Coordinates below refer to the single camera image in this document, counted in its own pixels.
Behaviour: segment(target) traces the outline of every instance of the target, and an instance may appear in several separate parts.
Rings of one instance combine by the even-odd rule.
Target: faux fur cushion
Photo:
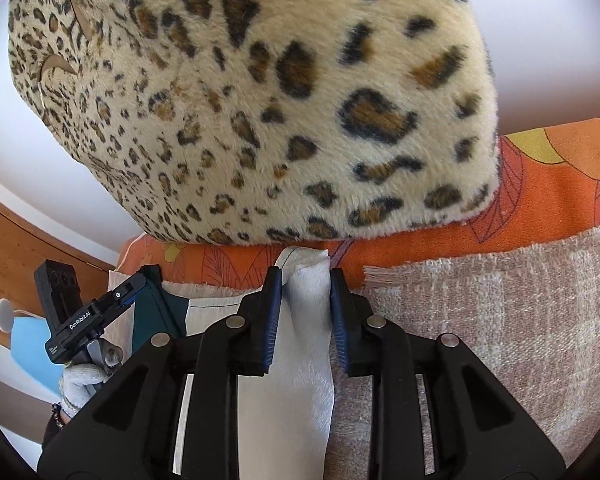
[[[467,0],[11,0],[20,95],[152,236],[371,238],[498,185]]]

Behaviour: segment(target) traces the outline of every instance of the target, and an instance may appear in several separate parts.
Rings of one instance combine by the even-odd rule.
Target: orange floral bedsheet
[[[328,249],[352,288],[365,266],[510,251],[560,240],[600,226],[600,119],[500,137],[501,187],[480,216],[375,240],[306,242]],[[118,270],[160,264],[170,282],[257,288],[285,246],[212,246],[164,243],[149,235],[128,241]]]

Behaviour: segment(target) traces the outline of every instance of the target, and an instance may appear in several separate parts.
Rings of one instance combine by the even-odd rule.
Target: gloved hand
[[[106,339],[100,340],[100,348],[107,367],[116,368],[122,362],[122,348]],[[105,383],[110,374],[95,364],[68,365],[60,378],[60,396],[62,411],[69,418],[74,416],[91,399],[88,384]]]

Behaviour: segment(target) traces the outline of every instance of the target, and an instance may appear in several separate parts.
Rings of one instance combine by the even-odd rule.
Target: dark green fabric
[[[146,277],[146,287],[136,294],[131,353],[158,332],[166,332],[175,338],[187,335],[185,317],[189,300],[169,294],[162,288],[159,265],[143,266],[138,272]]]

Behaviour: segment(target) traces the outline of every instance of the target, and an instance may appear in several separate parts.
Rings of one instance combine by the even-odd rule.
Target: silver bolt
[[[458,346],[460,344],[460,340],[458,339],[458,336],[456,334],[451,334],[449,332],[440,336],[440,342],[448,348],[455,348],[456,346]]]
[[[366,324],[368,324],[371,328],[382,328],[386,325],[386,319],[382,316],[376,316],[373,314],[366,318]]]
[[[151,344],[156,347],[165,346],[169,343],[170,340],[171,336],[169,334],[167,334],[166,332],[158,332],[157,334],[154,334],[152,336]]]
[[[245,320],[242,316],[231,316],[227,318],[225,323],[229,328],[242,328]]]

